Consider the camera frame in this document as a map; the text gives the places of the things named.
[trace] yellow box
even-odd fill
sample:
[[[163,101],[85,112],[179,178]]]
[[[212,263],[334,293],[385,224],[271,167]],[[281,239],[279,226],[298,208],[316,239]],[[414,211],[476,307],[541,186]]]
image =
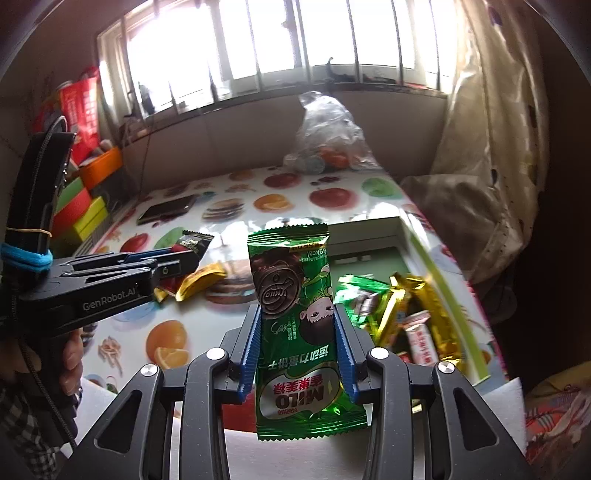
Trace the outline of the yellow box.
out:
[[[64,235],[66,242],[77,245],[86,240],[107,217],[108,212],[103,197],[92,200],[90,207]]]

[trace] plastic bag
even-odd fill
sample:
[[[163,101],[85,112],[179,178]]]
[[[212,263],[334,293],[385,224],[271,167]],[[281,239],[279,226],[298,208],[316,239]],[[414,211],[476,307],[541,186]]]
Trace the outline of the plastic bag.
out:
[[[293,152],[283,159],[286,167],[309,174],[381,168],[365,142],[363,130],[342,103],[320,92],[306,92],[299,98],[306,114]]]

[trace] orange container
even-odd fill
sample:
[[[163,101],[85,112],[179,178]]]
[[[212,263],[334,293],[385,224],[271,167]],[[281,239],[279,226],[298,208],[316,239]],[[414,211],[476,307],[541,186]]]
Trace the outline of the orange container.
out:
[[[123,166],[119,147],[111,148],[103,153],[93,163],[80,169],[80,178],[88,190],[92,190],[114,171]]]

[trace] gold candy wrapper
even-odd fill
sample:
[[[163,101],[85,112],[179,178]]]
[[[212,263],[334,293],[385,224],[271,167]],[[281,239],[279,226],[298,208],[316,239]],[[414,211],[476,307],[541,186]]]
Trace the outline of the gold candy wrapper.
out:
[[[211,287],[215,282],[223,278],[226,278],[226,271],[223,269],[221,263],[217,262],[205,265],[205,267],[199,268],[184,278],[174,298],[177,301],[186,300],[197,292]]]
[[[406,317],[408,301],[411,298],[395,277],[390,277],[390,291],[379,326],[372,335],[376,346],[389,347],[394,344],[402,320]]]
[[[433,337],[439,360],[447,360],[463,370],[462,347],[456,329],[435,289],[422,277],[412,275],[403,277],[395,274],[395,278],[429,311],[431,318],[427,325]]]
[[[158,303],[162,303],[168,297],[168,293],[166,290],[156,287],[154,289],[154,297]]]

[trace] table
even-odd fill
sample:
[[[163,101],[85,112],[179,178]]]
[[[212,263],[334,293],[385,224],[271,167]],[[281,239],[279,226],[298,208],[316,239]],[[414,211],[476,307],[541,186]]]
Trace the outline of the table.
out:
[[[136,224],[148,207],[188,194],[197,199],[185,215],[168,222]],[[85,347],[86,378],[120,390],[151,361],[146,342],[155,327],[154,335],[160,338],[180,338],[178,346],[189,352],[186,358],[181,356],[183,362],[218,346],[227,330],[242,324],[255,300],[246,247],[249,232],[291,223],[335,224],[390,216],[404,218],[425,265],[445,283],[440,294],[450,316],[461,322],[471,338],[471,361],[474,352],[482,356],[480,370],[469,377],[472,383],[481,394],[506,383],[502,358],[470,285],[424,216],[385,172],[346,170],[302,176],[283,167],[244,170],[157,190],[124,209],[94,252],[169,247],[186,228],[215,235],[201,266],[222,262],[228,277],[186,301],[152,302],[99,322]],[[109,337],[121,346],[120,367],[98,354],[98,347]]]

